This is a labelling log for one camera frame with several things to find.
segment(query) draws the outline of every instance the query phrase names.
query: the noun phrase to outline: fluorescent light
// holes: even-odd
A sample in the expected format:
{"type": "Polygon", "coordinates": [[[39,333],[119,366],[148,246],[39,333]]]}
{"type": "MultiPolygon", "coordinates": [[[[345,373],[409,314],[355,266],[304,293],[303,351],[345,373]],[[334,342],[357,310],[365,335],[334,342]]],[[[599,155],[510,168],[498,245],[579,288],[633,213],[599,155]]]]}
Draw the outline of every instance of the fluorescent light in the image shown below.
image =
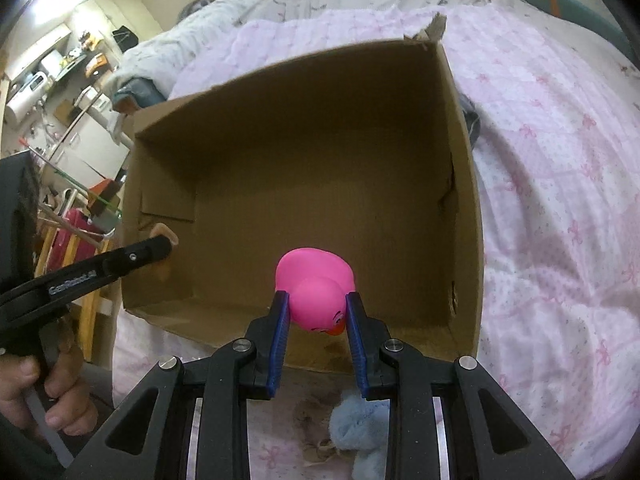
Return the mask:
{"type": "Polygon", "coordinates": [[[33,4],[36,25],[63,16],[82,0],[36,0],[33,4]]]}

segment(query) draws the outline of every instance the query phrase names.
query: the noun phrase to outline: blue fluffy toy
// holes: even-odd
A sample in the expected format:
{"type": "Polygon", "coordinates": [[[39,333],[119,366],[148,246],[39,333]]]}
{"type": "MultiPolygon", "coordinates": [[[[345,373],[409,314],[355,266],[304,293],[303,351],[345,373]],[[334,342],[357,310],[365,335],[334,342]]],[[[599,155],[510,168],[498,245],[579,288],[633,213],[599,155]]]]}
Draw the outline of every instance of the blue fluffy toy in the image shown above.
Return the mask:
{"type": "Polygon", "coordinates": [[[383,480],[389,432],[389,401],[368,401],[358,392],[345,392],[329,420],[329,434],[337,449],[357,450],[353,480],[383,480]]]}

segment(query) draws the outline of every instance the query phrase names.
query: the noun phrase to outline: torn cardboard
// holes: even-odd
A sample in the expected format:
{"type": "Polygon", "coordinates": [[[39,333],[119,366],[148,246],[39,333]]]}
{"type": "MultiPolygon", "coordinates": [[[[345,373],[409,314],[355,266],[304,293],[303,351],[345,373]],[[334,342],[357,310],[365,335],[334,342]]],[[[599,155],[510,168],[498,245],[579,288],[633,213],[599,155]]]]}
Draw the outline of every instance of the torn cardboard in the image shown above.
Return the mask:
{"type": "MultiPolygon", "coordinates": [[[[370,316],[424,354],[476,354],[482,238],[475,175],[442,47],[358,44],[288,60],[141,110],[127,244],[164,222],[164,282],[123,280],[124,306],[212,346],[263,316],[294,248],[339,254],[370,316]]],[[[287,365],[349,372],[346,336],[292,326],[287,365]]]]}

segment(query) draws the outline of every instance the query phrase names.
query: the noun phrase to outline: silver bolt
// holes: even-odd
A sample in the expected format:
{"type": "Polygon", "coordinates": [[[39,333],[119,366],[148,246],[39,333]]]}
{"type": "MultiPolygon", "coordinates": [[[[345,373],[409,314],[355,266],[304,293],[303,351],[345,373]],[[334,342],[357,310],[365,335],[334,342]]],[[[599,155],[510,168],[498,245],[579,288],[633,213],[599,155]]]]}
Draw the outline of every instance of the silver bolt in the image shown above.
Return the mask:
{"type": "Polygon", "coordinates": [[[175,365],[178,364],[178,358],[173,355],[163,355],[159,359],[158,364],[160,365],[162,370],[171,370],[175,367],[175,365]]]}
{"type": "Polygon", "coordinates": [[[404,348],[404,343],[399,339],[387,339],[385,341],[385,348],[390,352],[399,352],[404,348]]]}
{"type": "Polygon", "coordinates": [[[473,359],[470,355],[463,355],[458,362],[465,370],[473,370],[478,366],[478,361],[473,359]]]}
{"type": "Polygon", "coordinates": [[[246,352],[249,348],[251,348],[251,341],[248,339],[236,339],[234,341],[233,349],[236,352],[246,352]]]}

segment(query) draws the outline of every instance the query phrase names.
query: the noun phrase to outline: pink toy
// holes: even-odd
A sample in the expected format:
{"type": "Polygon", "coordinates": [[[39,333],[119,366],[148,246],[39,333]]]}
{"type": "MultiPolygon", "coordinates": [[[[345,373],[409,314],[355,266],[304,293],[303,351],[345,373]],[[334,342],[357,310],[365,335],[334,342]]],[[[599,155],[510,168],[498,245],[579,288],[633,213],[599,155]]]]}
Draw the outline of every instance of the pink toy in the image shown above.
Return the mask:
{"type": "Polygon", "coordinates": [[[351,267],[340,256],[302,248],[280,259],[276,290],[289,293],[291,319],[301,328],[338,335],[345,325],[345,296],[356,286],[351,267]]]}

